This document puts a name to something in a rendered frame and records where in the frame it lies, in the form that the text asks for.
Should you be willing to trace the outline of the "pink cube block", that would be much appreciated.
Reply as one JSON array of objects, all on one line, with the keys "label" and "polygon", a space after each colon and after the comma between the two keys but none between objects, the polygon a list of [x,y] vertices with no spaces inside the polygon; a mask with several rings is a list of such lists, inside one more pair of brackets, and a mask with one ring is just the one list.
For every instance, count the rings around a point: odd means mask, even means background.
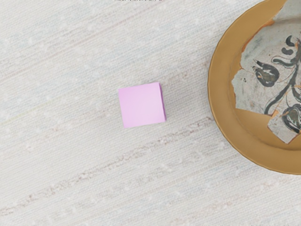
[{"label": "pink cube block", "polygon": [[118,96],[124,128],[166,121],[160,83],[121,88]]}]

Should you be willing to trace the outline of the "ochre plate with grey pattern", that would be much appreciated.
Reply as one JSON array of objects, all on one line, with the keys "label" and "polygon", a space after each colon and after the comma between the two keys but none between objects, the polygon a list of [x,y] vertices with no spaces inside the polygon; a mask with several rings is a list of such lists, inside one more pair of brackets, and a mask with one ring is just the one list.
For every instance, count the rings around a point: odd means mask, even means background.
[{"label": "ochre plate with grey pattern", "polygon": [[268,116],[236,109],[230,81],[240,69],[239,60],[255,33],[273,24],[272,18],[286,0],[265,0],[245,11],[218,42],[208,71],[208,99],[223,136],[242,156],[269,170],[301,175],[301,134],[281,142],[266,127]]}]

